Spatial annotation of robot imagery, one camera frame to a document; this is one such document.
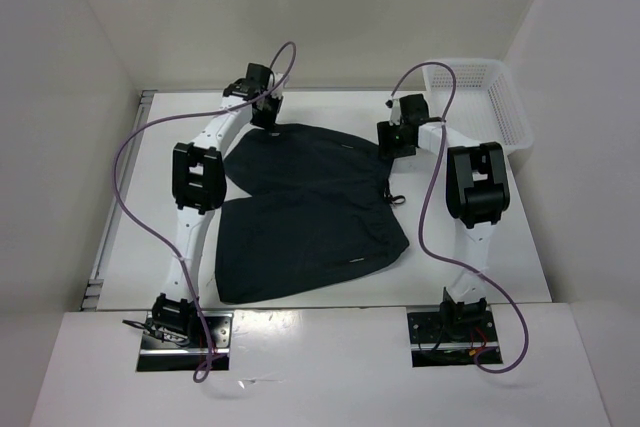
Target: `plastic basket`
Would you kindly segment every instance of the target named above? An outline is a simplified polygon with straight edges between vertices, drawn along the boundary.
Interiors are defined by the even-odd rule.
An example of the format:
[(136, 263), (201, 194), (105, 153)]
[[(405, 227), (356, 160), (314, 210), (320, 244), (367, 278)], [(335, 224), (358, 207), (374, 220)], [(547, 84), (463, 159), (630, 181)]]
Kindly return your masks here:
[[(433, 59), (456, 74), (457, 91), (447, 125), (480, 142), (496, 141), (506, 154), (533, 145), (533, 132), (509, 68), (499, 60)], [(451, 93), (451, 75), (438, 66), (423, 67), (430, 114), (441, 115)]]

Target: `table surface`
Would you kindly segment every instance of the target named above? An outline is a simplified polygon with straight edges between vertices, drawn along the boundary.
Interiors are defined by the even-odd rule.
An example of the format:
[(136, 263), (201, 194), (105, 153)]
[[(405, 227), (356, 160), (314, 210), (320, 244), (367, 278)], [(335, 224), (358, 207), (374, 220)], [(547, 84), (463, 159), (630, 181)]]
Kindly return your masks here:
[[(511, 362), (522, 328), (509, 306), (493, 310)], [(69, 313), (31, 425), (608, 426), (569, 306), (522, 310), (529, 354), (502, 375), (412, 368), (400, 307), (237, 310), (230, 370), (203, 384), (191, 372), (135, 372), (140, 332), (121, 320), (143, 312)]]
[[(377, 91), (287, 92), (278, 122), (326, 127), (377, 142), (376, 123), (389, 117), (389, 110), (384, 105), (387, 98), (388, 92)], [(156, 94), (148, 120), (216, 110), (220, 99), (219, 92)], [(176, 208), (171, 195), (171, 152), (176, 142), (194, 138), (207, 123), (207, 118), (200, 118), (150, 128), (143, 134), (134, 167), (127, 179), (127, 205), (169, 238), (174, 238), (176, 228)], [(458, 268), (427, 257), (418, 245), (418, 217), (434, 165), (435, 155), (425, 152), (394, 163), (391, 190), (394, 195), (402, 194), (407, 198), (404, 205), (394, 208), (394, 213), (411, 243), (394, 264), (354, 281), (245, 306), (307, 308), (438, 304), (443, 287), (453, 281)], [(506, 288), (516, 302), (550, 302), (540, 260), (510, 171), (508, 176), (511, 204), (492, 240), (489, 276)], [(246, 195), (229, 182), (227, 199)], [(217, 215), (211, 223), (201, 264), (200, 295), (206, 308), (224, 306), (218, 298), (213, 276), (219, 219)], [(451, 255), (453, 233), (453, 219), (444, 202), (443, 170), (427, 213), (425, 239), (436, 252)], [(151, 308), (168, 272), (170, 251), (120, 215), (114, 217), (107, 239), (100, 265), (104, 285), (98, 309)], [(491, 303), (505, 302), (498, 292), (492, 290), (488, 292), (488, 300)]]

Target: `wall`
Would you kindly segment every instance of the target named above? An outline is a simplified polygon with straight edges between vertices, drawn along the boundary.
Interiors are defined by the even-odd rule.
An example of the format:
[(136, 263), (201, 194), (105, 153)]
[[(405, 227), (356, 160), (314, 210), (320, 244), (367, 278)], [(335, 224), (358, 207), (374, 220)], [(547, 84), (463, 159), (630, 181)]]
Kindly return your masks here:
[(80, 305), (136, 93), (86, 0), (0, 0), (0, 424), (24, 426)]
[(185, 89), (226, 86), (288, 39), (292, 85), (388, 88), (427, 57), (502, 57), (529, 0), (89, 1), (137, 87)]
[(507, 55), (536, 135), (520, 194), (614, 426), (640, 398), (639, 26), (640, 0), (535, 0)]

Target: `black cloth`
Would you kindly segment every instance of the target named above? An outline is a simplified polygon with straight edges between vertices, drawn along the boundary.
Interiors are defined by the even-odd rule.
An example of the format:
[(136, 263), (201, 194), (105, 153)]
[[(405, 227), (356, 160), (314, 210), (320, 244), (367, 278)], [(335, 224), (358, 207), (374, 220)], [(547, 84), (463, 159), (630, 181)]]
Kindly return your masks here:
[(248, 132), (225, 171), (250, 198), (222, 207), (220, 300), (274, 299), (371, 274), (409, 246), (385, 192), (391, 162), (359, 137), (299, 124)]

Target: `purple cable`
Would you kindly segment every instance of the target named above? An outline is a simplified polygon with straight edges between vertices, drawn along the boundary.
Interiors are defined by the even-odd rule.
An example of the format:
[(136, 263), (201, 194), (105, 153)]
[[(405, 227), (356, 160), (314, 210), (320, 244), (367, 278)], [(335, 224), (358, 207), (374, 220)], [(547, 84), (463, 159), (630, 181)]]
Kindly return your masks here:
[(442, 68), (446, 69), (449, 72), (449, 74), (451, 75), (451, 79), (453, 80), (453, 83), (452, 83), (452, 88), (451, 88), (451, 95), (449, 96), (449, 101), (447, 102), (447, 105), (446, 105), (446, 107), (444, 109), (444, 112), (442, 113), (442, 141), (440, 142), (440, 150), (438, 151), (438, 159), (436, 160), (436, 166), (435, 166), (435, 169), (433, 171), (433, 175), (431, 176), (431, 180), (429, 181), (429, 187), (427, 188), (427, 194), (425, 195), (424, 204), (422, 205), (422, 211), (420, 212), (420, 223), (418, 225), (418, 241), (420, 243), (420, 248), (422, 248), (422, 250), (424, 251), (425, 254), (427, 254), (428, 256), (433, 257), (434, 259), (439, 260), (441, 262), (447, 262), (449, 264), (457, 265), (459, 267), (462, 267), (463, 269), (466, 269), (469, 272), (477, 275), (481, 280), (483, 280), (487, 284), (491, 285), (498, 292), (500, 292), (504, 296), (504, 298), (507, 299), (507, 302), (509, 302), (509, 304), (511, 304), (511, 306), (513, 307), (513, 310), (515, 311), (516, 315), (520, 319), (520, 322), (522, 323), (522, 331), (524, 333), (524, 345), (522, 346), (522, 351), (520, 352), (520, 355), (518, 356), (518, 358), (512, 364), (510, 364), (510, 365), (508, 365), (508, 366), (506, 366), (506, 367), (504, 367), (502, 369), (495, 369), (494, 370), (494, 369), (487, 369), (482, 364), (480, 364), (479, 358), (483, 353), (488, 352), (489, 350), (495, 350), (496, 347), (489, 347), (489, 348), (483, 349), (483, 350), (479, 351), (477, 354), (475, 354), (473, 356), (473, 362), (474, 362), (474, 364), (476, 364), (476, 366), (480, 370), (482, 370), (484, 372), (489, 372), (490, 374), (504, 374), (506, 372), (512, 371), (518, 365), (520, 365), (520, 363), (523, 361), (523, 359), (527, 355), (527, 351), (529, 350), (529, 327), (527, 326), (527, 321), (525, 320), (524, 315), (522, 315), (522, 311), (520, 310), (518, 305), (515, 303), (513, 298), (509, 295), (509, 293), (506, 290), (504, 290), (500, 285), (498, 285), (498, 283), (496, 283), (494, 280), (490, 279), (489, 277), (484, 275), (482, 272), (480, 272), (478, 269), (470, 266), (469, 264), (466, 264), (466, 263), (461, 262), (459, 260), (455, 260), (455, 259), (451, 259), (451, 258), (448, 258), (448, 257), (444, 257), (442, 255), (436, 254), (435, 252), (432, 252), (431, 250), (429, 250), (429, 248), (427, 247), (427, 245), (424, 242), (424, 220), (425, 220), (425, 217), (427, 215), (427, 208), (429, 207), (429, 201), (431, 200), (431, 196), (433, 194), (433, 190), (434, 190), (434, 187), (436, 185), (436, 180), (438, 179), (438, 174), (440, 173), (440, 167), (442, 166), (442, 159), (444, 158), (444, 148), (445, 148), (445, 145), (447, 143), (447, 128), (446, 128), (445, 122), (446, 122), (447, 113), (449, 112), (449, 108), (451, 107), (451, 103), (453, 102), (453, 98), (456, 95), (456, 86), (457, 86), (456, 74), (453, 72), (451, 67), (449, 67), (448, 65), (443, 64), (441, 62), (422, 62), (422, 63), (420, 63), (418, 65), (413, 66), (411, 69), (409, 69), (407, 71), (407, 73), (404, 74), (400, 78), (400, 80), (396, 84), (395, 88), (393, 89), (393, 92), (391, 93), (391, 97), (393, 97), (396, 94), (396, 92), (398, 91), (398, 89), (400, 88), (400, 85), (402, 85), (402, 82), (412, 72), (414, 72), (415, 70), (417, 70), (417, 69), (419, 69), (421, 67), (426, 67), (427, 65), (437, 65), (439, 67), (442, 67)]
[[(112, 167), (112, 171), (111, 171), (111, 174), (112, 174), (111, 175), (111, 188), (113, 189), (113, 193), (114, 193), (114, 196), (115, 196), (117, 204), (120, 206), (122, 211), (136, 225), (141, 227), (143, 230), (145, 230), (146, 232), (148, 232), (149, 234), (154, 236), (160, 242), (162, 242), (167, 247), (169, 247), (169, 249), (171, 249), (173, 254), (178, 258), (178, 261), (180, 262), (180, 267), (182, 268), (182, 273), (184, 274), (184, 278), (185, 278), (185, 281), (187, 283), (187, 288), (189, 289), (189, 293), (191, 294), (191, 297), (193, 297), (193, 303), (195, 304), (196, 312), (198, 314), (198, 318), (200, 319), (200, 322), (202, 323), (204, 334), (205, 334), (205, 337), (207, 339), (207, 358), (206, 358), (206, 360), (204, 362), (202, 362), (200, 365), (198, 365), (198, 367), (196, 368), (195, 372), (193, 373), (193, 381), (196, 382), (196, 383), (204, 382), (205, 379), (209, 376), (209, 372), (211, 371), (213, 361), (216, 359), (216, 357), (215, 357), (215, 345), (213, 343), (213, 339), (211, 338), (211, 332), (209, 331), (209, 327), (207, 325), (207, 320), (206, 320), (206, 318), (204, 316), (204, 313), (202, 312), (202, 308), (200, 307), (200, 302), (198, 301), (198, 298), (196, 297), (196, 290), (193, 287), (193, 282), (191, 281), (191, 278), (189, 277), (189, 269), (187, 268), (187, 264), (185, 263), (185, 261), (184, 261), (184, 259), (182, 257), (182, 254), (180, 253), (178, 248), (173, 244), (173, 242), (171, 242), (169, 239), (164, 237), (158, 231), (152, 229), (147, 224), (145, 224), (142, 220), (140, 220), (138, 217), (136, 217), (135, 214), (133, 212), (131, 212), (129, 210), (129, 208), (126, 206), (124, 200), (122, 199), (122, 194), (120, 193), (120, 188), (118, 187), (118, 163), (120, 161), (120, 157), (124, 153), (124, 151), (125, 151), (127, 145), (129, 144), (129, 142), (131, 142), (138, 134), (140, 134), (141, 132), (145, 131), (149, 127), (153, 127), (154, 125), (162, 124), (164, 122), (171, 122), (173, 120), (193, 119), (193, 118), (196, 118), (196, 117), (215, 117), (217, 115), (226, 114), (228, 112), (234, 112), (234, 111), (240, 110), (240, 109), (242, 109), (244, 107), (248, 107), (249, 105), (253, 104), (254, 102), (257, 102), (257, 101), (262, 100), (265, 97), (267, 97), (269, 94), (271, 94), (271, 92), (276, 90), (278, 87), (280, 87), (287, 80), (287, 78), (289, 77), (289, 74), (291, 73), (291, 70), (293, 69), (293, 65), (294, 65), (294, 63), (296, 61), (297, 48), (296, 48), (296, 44), (294, 42), (292, 42), (292, 41), (288, 41), (282, 47), (280, 47), (280, 50), (278, 50), (278, 52), (276, 53), (275, 57), (271, 61), (271, 66), (273, 67), (273, 65), (278, 60), (278, 57), (280, 56), (282, 51), (285, 48), (289, 47), (289, 46), (291, 46), (291, 49), (292, 49), (291, 60), (289, 62), (289, 66), (287, 67), (287, 70), (285, 71), (285, 73), (282, 76), (282, 78), (278, 82), (276, 82), (274, 84), (274, 86), (271, 87), (271, 89), (267, 90), (266, 92), (263, 92), (262, 94), (260, 94), (259, 96), (255, 97), (254, 99), (251, 99), (248, 102), (245, 102), (245, 103), (240, 104), (240, 105), (236, 105), (236, 106), (231, 107), (231, 108), (226, 109), (226, 110), (216, 110), (216, 111), (213, 111), (213, 112), (198, 112), (198, 113), (191, 113), (191, 114), (172, 115), (172, 116), (169, 116), (169, 117), (163, 117), (161, 119), (156, 119), (156, 120), (151, 121), (151, 122), (149, 122), (147, 124), (144, 124), (143, 126), (138, 127), (133, 132), (131, 132), (131, 134), (129, 134), (129, 136), (122, 142), (122, 144), (120, 144), (120, 147), (118, 148), (118, 150), (116, 152), (116, 155), (113, 158), (113, 167)], [(200, 372), (204, 372), (202, 377), (198, 377), (198, 374)]]

